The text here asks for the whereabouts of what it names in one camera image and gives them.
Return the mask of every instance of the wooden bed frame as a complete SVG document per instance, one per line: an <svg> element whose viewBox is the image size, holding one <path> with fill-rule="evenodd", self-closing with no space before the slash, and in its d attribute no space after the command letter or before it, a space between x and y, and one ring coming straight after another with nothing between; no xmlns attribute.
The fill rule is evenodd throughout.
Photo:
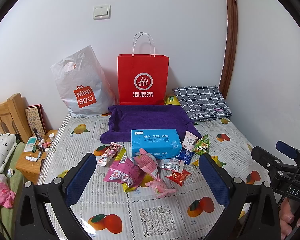
<svg viewBox="0 0 300 240"><path fill-rule="evenodd" d="M0 133L20 134L24 143L32 136L20 93L0 103Z"/></svg>

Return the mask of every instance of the plastic bag handle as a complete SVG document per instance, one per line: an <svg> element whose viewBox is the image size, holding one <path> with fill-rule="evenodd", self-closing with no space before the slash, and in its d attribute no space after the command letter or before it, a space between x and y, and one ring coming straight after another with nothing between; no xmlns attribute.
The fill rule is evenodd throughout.
<svg viewBox="0 0 300 240"><path fill-rule="evenodd" d="M133 44L133 49L132 49L132 56L134 56L134 48L135 48L135 46L136 46L136 43L137 43L137 40L139 39L139 37L142 36L142 35L147 35L147 36L148 36L148 39L149 39L149 36L150 36L150 38L152 39L152 43L153 43L153 55L154 55L154 57L155 57L155 46L154 46L154 41L153 41L152 36L151 36L149 33L144 33L144 32L140 32L140 33L142 33L142 34L139 35L139 36L136 38L136 41L134 41L134 39L135 39L135 37L136 37L139 33L137 33L137 34L134 36L134 38L133 38L134 44Z"/></svg>

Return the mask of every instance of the wooden bedside table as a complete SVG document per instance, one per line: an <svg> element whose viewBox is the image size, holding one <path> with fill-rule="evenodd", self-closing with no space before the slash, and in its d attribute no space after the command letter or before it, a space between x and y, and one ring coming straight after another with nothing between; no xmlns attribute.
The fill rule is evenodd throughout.
<svg viewBox="0 0 300 240"><path fill-rule="evenodd" d="M51 133L57 134L58 130L50 130L47 132L47 134L43 137L46 142L51 142L49 135ZM35 185L37 184L39 174L40 174L40 165L41 161L46 158L47 154L45 152L42 153L40 160L37 162L33 162L33 167L31 164L31 161L26 160L26 156L30 156L30 154L33 157L37 157L39 152L36 151L33 152L23 152L20 154L20 157L17 161L17 164L15 168L19 171L21 171L22 175L25 176L25 178L31 182L33 182Z"/></svg>

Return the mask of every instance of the white wall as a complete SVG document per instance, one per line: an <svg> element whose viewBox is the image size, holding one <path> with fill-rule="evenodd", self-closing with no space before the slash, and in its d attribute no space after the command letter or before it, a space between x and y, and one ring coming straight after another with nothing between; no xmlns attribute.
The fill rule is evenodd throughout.
<svg viewBox="0 0 300 240"><path fill-rule="evenodd" d="M111 4L111 18L94 21L93 6L102 4ZM20 92L30 105L42 104L58 128L67 109L50 66L91 44L117 93L117 56L131 53L140 31L170 57L168 91L219 84L226 0L19 0L0 23L0 101ZM148 53L145 41L138 52Z"/></svg>
<svg viewBox="0 0 300 240"><path fill-rule="evenodd" d="M300 148L300 28L277 0L238 0L238 14L232 121L253 146L288 162L275 144Z"/></svg>

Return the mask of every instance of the green blanket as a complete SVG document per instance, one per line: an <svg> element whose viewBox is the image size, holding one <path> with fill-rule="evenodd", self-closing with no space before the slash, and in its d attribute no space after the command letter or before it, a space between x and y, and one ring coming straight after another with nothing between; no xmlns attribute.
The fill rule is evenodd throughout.
<svg viewBox="0 0 300 240"><path fill-rule="evenodd" d="M11 158L7 162L7 165L4 168L4 172L3 172L7 176L8 169L11 168L15 171L14 175L11 178L7 177L9 188L16 193L13 208L7 209L5 207L0 207L1 220L12 239L14 238L14 224L16 220L16 214L17 214L18 204L22 192L22 187L24 184L24 177L20 171L15 169L15 165L19 159L20 154L23 152L25 146L26 145L22 142L20 142L17 145L16 149L11 155ZM3 235L7 239L7 236L2 230L1 226L0 226L0 231L3 232Z"/></svg>

